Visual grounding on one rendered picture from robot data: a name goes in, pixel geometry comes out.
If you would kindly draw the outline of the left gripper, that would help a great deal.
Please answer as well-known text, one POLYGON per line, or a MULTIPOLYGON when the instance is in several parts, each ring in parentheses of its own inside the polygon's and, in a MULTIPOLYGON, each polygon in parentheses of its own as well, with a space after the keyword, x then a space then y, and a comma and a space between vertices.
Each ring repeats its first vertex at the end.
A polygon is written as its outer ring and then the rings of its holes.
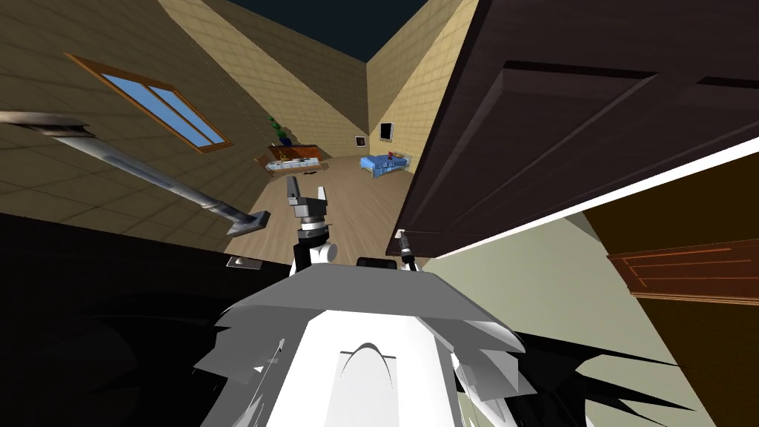
POLYGON ((302 223, 324 222, 327 214, 327 197, 325 188, 317 188, 317 199, 301 199, 301 191, 295 176, 287 177, 288 204, 294 209, 294 215, 302 223))

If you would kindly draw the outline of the wooden desk with plant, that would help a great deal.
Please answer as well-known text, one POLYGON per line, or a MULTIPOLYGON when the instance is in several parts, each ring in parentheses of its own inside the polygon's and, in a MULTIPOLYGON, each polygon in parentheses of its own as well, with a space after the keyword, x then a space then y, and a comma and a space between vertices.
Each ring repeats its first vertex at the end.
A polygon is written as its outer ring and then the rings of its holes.
POLYGON ((268 117, 268 123, 274 128, 279 145, 268 146, 268 153, 255 159, 267 175, 274 177, 277 173, 316 173, 323 169, 322 154, 316 145, 294 144, 286 129, 274 117, 268 117))

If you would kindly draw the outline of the blue bed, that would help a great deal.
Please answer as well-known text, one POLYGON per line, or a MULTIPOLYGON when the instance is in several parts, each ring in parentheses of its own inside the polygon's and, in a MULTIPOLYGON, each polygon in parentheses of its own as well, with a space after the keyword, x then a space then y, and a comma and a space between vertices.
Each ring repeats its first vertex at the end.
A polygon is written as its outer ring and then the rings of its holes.
POLYGON ((385 173, 408 169, 411 157, 405 154, 388 152, 385 155, 363 156, 359 160, 359 169, 368 171, 373 179, 385 173))

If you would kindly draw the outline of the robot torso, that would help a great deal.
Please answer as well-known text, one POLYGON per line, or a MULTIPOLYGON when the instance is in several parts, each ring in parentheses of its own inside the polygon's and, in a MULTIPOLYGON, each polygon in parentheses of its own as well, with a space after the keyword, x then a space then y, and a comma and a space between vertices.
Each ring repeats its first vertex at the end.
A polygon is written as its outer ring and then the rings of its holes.
POLYGON ((236 302, 196 367, 227 382, 200 427, 496 427, 533 394, 517 336, 432 273, 315 264, 236 302))

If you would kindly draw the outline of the wooden framed window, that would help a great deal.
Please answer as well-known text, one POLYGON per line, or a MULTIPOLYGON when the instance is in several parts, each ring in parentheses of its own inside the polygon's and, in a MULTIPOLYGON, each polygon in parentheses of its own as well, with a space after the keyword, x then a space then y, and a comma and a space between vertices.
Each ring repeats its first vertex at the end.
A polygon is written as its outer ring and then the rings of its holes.
POLYGON ((210 153, 233 145, 175 87, 70 53, 65 55, 195 151, 210 153))

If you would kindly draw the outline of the dark brown door leaf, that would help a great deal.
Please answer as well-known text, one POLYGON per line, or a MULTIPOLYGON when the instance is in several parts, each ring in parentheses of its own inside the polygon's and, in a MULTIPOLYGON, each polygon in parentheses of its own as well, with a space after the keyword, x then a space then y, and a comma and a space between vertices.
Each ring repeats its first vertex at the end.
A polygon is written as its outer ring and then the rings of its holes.
POLYGON ((759 138, 759 0, 480 0, 396 229, 472 248, 759 138))

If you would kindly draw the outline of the black door leaf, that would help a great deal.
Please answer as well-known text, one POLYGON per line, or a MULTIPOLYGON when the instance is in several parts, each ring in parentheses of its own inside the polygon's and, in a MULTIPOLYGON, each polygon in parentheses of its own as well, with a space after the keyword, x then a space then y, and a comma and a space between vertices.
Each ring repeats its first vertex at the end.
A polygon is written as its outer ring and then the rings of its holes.
POLYGON ((0 213, 0 427, 200 427, 221 313, 290 271, 229 258, 0 213))

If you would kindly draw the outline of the orange brown panelled door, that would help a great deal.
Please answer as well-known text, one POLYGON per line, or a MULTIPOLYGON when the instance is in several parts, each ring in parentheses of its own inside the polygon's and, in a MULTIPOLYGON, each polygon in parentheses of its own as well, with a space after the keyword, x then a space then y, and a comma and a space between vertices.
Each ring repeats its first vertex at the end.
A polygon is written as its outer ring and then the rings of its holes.
POLYGON ((631 295, 759 305, 759 239, 608 255, 631 295))

